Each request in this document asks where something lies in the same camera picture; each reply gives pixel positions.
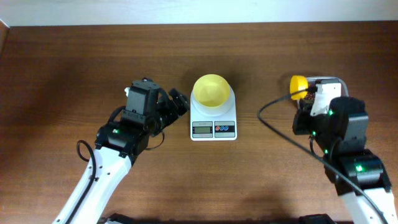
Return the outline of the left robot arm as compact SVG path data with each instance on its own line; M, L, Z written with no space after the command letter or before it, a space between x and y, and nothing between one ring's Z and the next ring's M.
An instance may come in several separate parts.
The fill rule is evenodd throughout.
M124 91L126 104L111 113L95 145L87 147L86 169L55 223L97 223L137 157L149 149L149 139L190 109L183 93L165 91L151 79L135 80Z

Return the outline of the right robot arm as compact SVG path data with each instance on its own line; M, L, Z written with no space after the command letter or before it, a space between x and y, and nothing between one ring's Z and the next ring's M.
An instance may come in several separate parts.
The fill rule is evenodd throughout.
M296 135L310 134L323 151L325 169L354 223L397 223L392 185L384 164L366 145L369 117L363 101L340 96L314 115L313 100L300 100L294 118ZM338 177L336 169L342 173Z

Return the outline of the yellow measuring scoop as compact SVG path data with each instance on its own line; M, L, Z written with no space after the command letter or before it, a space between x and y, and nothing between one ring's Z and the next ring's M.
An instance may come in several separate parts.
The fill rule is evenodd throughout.
M289 91L292 100L304 99L308 93L308 81L304 76L294 75L290 80Z

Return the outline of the red beans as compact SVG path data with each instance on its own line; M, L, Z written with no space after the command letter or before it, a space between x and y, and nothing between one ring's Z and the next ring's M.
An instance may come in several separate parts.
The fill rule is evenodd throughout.
M308 92L305 96L304 100L314 101L315 100L315 92Z

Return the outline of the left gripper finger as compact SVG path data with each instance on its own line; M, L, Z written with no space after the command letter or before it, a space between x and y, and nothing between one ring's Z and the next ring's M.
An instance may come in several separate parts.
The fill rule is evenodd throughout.
M169 95L172 97L178 113L186 113L190 110L189 100L184 94L173 88L169 91Z
M157 107L158 108L168 108L169 107L169 95L163 88L158 89L159 97L157 100Z

